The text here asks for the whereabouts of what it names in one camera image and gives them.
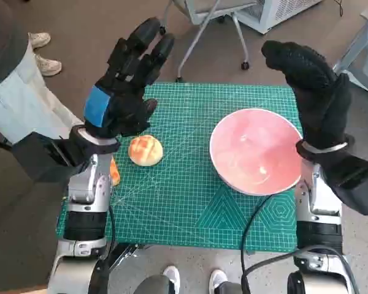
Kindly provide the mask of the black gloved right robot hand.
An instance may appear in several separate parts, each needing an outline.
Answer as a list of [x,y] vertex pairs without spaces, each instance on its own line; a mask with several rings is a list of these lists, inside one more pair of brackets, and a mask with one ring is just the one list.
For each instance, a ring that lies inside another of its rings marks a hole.
[[324,56],[294,42],[266,41],[266,66],[281,72],[293,90],[304,141],[322,150],[348,141],[349,77],[336,74]]

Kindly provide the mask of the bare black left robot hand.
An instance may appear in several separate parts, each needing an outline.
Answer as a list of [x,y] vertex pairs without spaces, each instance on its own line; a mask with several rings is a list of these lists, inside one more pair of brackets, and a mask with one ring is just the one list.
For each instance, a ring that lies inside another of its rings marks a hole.
[[159,77],[175,42],[174,35],[166,33],[147,53],[159,29],[159,20],[151,17],[127,39],[117,41],[106,73],[92,87],[85,103],[85,128],[92,136],[128,137],[149,127],[148,120],[158,103],[144,99],[145,88]]

